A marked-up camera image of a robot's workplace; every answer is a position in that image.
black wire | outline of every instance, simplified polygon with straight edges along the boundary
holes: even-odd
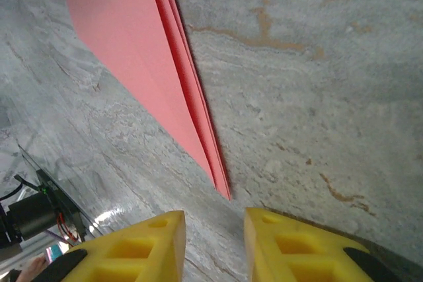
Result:
[[[20,183],[19,186],[17,188],[15,188],[13,191],[11,191],[9,194],[4,195],[3,197],[0,197],[0,201],[4,201],[5,199],[8,199],[9,197],[14,196],[15,194],[17,194],[22,188],[23,188],[24,184]]]

red wire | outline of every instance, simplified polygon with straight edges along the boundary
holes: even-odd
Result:
[[[56,223],[58,224],[60,236],[62,236],[62,238],[66,240],[65,235],[63,234],[63,232],[61,231],[61,228],[60,228],[59,217],[56,218]],[[73,247],[73,245],[69,241],[66,240],[66,242],[67,242],[68,245],[70,245],[70,247]]]
[[[72,241],[74,241],[74,242],[78,242],[78,238],[75,237],[72,234],[72,232],[69,230],[69,228],[66,226],[66,223],[65,223],[65,220],[63,219],[62,213],[59,214],[59,217],[60,217],[61,224],[65,227],[66,234],[69,236],[69,238],[72,239]]]

gray marble countertop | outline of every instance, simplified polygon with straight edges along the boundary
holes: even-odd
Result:
[[[423,1],[178,3],[233,201],[77,39],[65,0],[0,0],[19,144],[105,232],[185,210],[185,281],[247,280],[247,206],[422,265]]]

pink paper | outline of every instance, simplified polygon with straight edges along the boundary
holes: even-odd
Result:
[[[74,28],[230,199],[175,0],[67,0]]]

stack of pink paper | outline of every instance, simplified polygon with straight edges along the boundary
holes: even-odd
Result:
[[[230,199],[175,0],[67,0],[75,30]]]

